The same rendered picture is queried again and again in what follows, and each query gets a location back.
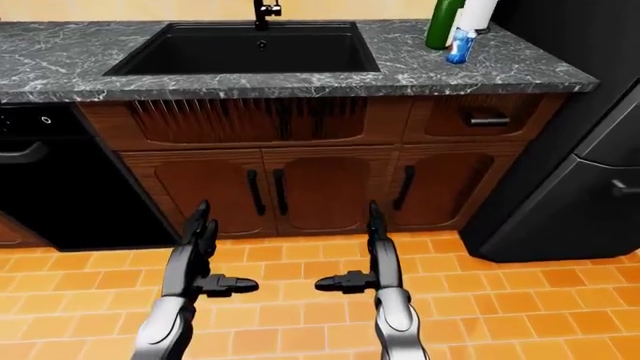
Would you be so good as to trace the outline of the white paper towel roll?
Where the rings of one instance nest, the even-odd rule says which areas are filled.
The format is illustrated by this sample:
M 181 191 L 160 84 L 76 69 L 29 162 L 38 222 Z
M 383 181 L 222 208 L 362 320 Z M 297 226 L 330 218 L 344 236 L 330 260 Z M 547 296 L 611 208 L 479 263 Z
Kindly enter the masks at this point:
M 499 0 L 465 0 L 454 17 L 446 47 L 450 47 L 456 29 L 474 30 L 478 35 L 489 32 L 489 21 Z

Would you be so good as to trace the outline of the grey marble countertop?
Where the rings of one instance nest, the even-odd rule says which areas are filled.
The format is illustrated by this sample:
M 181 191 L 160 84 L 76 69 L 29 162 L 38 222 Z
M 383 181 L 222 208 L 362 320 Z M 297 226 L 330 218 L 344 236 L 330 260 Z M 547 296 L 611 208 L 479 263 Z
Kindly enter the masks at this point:
M 161 21 L 0 22 L 0 102 L 590 92 L 598 80 L 504 29 L 462 65 L 423 44 L 425 20 L 358 24 L 378 71 L 110 77 Z

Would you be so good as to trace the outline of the brown wooden drawer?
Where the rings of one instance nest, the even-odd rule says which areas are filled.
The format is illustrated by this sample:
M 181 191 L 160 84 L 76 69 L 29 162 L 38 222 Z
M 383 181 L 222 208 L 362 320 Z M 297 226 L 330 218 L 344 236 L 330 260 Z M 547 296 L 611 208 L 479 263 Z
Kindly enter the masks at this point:
M 406 143 L 518 143 L 533 140 L 568 95 L 553 93 L 440 95 L 414 98 Z M 509 118 L 505 127 L 469 127 L 473 117 Z

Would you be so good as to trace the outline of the brown wooden cabinet door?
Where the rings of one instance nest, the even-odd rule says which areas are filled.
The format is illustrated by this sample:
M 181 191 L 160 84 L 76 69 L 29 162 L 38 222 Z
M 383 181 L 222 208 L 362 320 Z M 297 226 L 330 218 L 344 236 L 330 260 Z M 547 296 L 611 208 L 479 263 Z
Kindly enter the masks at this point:
M 401 147 L 387 195 L 394 230 L 458 230 L 524 148 L 521 143 L 433 143 Z M 404 167 L 416 173 L 404 206 L 393 209 Z
M 371 200 L 390 184 L 398 146 L 326 146 L 263 149 L 278 234 L 316 236 L 361 233 Z M 284 170 L 288 213 L 278 209 L 272 172 Z
M 202 200 L 219 221 L 223 239 L 277 233 L 271 197 L 257 149 L 122 152 L 121 158 L 167 220 L 180 230 Z M 247 171 L 256 170 L 263 216 L 256 214 Z

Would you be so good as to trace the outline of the black dishwasher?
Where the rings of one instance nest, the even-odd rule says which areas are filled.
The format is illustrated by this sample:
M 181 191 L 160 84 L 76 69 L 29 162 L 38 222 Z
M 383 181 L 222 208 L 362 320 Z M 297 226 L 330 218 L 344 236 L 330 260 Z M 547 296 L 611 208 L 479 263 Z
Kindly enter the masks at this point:
M 0 105 L 0 152 L 44 143 L 30 164 L 0 165 L 0 213 L 59 251 L 172 247 L 175 230 L 72 104 Z

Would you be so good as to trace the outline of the black refrigerator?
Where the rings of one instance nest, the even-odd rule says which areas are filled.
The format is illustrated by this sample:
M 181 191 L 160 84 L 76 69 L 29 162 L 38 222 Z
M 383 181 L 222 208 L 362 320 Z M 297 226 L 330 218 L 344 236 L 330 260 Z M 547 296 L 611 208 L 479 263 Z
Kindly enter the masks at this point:
M 503 29 L 598 80 L 572 95 L 460 230 L 495 263 L 640 250 L 640 0 L 503 0 Z

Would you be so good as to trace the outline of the green glass bottle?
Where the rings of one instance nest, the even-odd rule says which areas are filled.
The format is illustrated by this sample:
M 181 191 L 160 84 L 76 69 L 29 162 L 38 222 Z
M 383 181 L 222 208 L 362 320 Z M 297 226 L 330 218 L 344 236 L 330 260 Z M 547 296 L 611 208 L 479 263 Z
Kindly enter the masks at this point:
M 425 33 L 425 46 L 432 50 L 444 50 L 458 11 L 466 0 L 437 0 Z

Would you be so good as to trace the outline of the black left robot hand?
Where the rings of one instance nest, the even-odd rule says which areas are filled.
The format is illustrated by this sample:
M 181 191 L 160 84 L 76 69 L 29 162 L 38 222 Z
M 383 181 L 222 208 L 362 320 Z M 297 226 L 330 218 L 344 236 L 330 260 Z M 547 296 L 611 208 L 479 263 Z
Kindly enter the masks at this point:
M 210 210 L 210 203 L 202 200 L 186 219 L 183 236 L 165 267 L 161 296 L 179 297 L 194 303 L 200 296 L 228 298 L 259 290 L 258 282 L 252 279 L 211 272 L 218 221 L 209 218 Z

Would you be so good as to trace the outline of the black sink basin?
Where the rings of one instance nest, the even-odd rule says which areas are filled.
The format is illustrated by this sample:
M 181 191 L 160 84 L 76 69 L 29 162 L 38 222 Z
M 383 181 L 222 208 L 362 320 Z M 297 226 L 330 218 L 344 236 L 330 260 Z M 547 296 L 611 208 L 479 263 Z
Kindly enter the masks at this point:
M 318 74 L 380 68 L 356 23 L 169 23 L 108 76 Z

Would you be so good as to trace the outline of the blue spray bottle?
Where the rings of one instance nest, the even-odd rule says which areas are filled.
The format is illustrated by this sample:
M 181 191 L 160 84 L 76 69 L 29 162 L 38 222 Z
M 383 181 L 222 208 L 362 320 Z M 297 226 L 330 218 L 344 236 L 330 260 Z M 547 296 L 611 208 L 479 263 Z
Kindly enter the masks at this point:
M 453 65 L 467 62 L 478 34 L 475 30 L 457 28 L 453 33 L 452 44 L 446 61 Z

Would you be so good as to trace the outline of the brown wooden sink cabinet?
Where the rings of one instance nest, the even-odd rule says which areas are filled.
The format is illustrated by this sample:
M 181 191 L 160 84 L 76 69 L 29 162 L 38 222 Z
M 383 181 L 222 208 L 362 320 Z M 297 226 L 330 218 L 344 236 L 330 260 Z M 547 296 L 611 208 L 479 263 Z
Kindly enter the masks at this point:
M 85 102 L 153 205 L 202 200 L 226 238 L 459 230 L 562 106 L 562 94 Z

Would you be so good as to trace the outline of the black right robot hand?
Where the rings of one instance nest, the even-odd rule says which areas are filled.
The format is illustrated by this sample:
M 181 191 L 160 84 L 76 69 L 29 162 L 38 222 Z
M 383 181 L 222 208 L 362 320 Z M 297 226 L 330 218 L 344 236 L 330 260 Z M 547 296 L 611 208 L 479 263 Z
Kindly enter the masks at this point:
M 367 222 L 367 249 L 369 272 L 350 270 L 343 275 L 321 278 L 315 282 L 315 290 L 343 294 L 364 293 L 365 290 L 399 289 L 410 297 L 403 286 L 402 269 L 397 249 L 387 234 L 385 216 L 378 204 L 369 202 Z

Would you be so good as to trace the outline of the black sink faucet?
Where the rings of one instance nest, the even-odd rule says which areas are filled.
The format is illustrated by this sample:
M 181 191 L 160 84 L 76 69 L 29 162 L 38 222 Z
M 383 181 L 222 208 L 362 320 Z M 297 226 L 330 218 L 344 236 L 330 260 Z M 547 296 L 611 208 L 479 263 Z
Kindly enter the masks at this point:
M 266 5 L 263 0 L 253 0 L 255 29 L 265 31 L 269 28 L 267 17 L 280 17 L 282 15 L 282 7 L 279 0 L 275 0 L 274 5 Z

